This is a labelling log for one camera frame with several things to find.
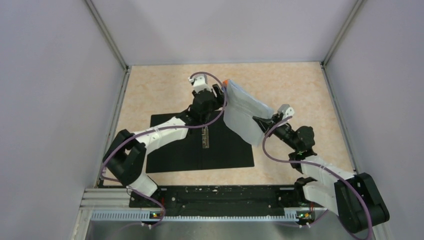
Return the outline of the white printed paper sheets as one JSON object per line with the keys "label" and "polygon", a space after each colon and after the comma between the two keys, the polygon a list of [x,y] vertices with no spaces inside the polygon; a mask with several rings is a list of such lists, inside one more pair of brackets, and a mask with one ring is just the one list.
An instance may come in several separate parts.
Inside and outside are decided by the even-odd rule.
{"label": "white printed paper sheets", "polygon": [[252,117],[270,119],[274,109],[254,98],[231,79],[228,79],[228,86],[225,89],[227,94],[227,105],[223,114],[225,125],[245,142],[257,147],[265,134]]}

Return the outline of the teal and black folder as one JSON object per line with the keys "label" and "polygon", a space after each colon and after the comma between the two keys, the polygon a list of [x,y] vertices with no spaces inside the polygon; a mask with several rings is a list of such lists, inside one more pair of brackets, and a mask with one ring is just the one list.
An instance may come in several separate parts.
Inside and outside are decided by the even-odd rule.
{"label": "teal and black folder", "polygon": [[230,130],[221,116],[208,126],[209,147],[202,145],[202,130],[190,129],[186,138],[173,141],[147,155],[147,173],[254,167],[252,146]]}

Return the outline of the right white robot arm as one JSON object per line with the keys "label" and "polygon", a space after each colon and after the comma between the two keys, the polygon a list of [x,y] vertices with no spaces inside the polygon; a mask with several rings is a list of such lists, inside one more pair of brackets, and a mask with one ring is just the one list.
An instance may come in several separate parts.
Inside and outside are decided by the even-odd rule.
{"label": "right white robot arm", "polygon": [[323,160],[314,150],[315,133],[311,126],[294,130],[283,118],[275,114],[269,119],[254,116],[253,121],[264,133],[263,140],[274,135],[293,149],[287,163],[305,177],[298,179],[293,200],[299,206],[310,202],[334,213],[341,225],[350,233],[371,230],[390,220],[389,210],[372,178],[366,172],[342,170]]}

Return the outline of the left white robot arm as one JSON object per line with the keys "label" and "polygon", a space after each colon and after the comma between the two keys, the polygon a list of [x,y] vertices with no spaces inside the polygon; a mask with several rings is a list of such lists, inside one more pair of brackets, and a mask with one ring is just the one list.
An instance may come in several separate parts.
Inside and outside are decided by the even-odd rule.
{"label": "left white robot arm", "polygon": [[103,157],[102,168],[108,169],[115,181],[141,195],[147,206],[156,206],[161,194],[157,191],[158,185],[143,172],[145,157],[185,139],[190,130],[202,129],[217,121],[217,118],[209,118],[214,111],[225,109],[227,98],[226,88],[214,84],[212,90],[194,92],[192,104],[162,124],[135,133],[126,129],[119,131]]}

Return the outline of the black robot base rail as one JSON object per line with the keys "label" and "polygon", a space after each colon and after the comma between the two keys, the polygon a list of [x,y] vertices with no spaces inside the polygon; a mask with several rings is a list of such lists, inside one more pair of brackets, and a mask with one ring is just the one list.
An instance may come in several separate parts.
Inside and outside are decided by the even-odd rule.
{"label": "black robot base rail", "polygon": [[146,199],[130,191],[130,208],[165,208],[167,217],[280,217],[320,207],[294,185],[164,185]]}

